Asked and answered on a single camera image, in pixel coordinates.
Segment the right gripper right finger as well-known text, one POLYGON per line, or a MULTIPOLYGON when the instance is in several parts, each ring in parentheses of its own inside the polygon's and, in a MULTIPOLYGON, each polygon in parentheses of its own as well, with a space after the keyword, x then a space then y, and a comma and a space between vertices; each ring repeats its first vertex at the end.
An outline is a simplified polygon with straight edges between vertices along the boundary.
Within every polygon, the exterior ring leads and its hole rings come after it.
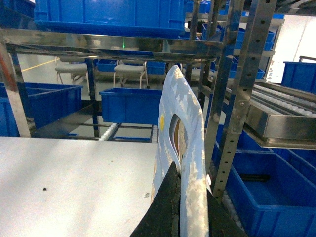
POLYGON ((210 237, 247 237, 209 190, 207 190, 207 206, 210 237))

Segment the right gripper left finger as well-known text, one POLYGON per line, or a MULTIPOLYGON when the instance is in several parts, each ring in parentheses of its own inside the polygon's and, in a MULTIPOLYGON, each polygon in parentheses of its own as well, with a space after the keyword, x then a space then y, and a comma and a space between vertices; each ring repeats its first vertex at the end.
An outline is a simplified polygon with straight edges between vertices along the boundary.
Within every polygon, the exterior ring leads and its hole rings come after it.
POLYGON ((132 237, 178 237, 180 235, 181 178, 173 162, 148 211, 132 237))

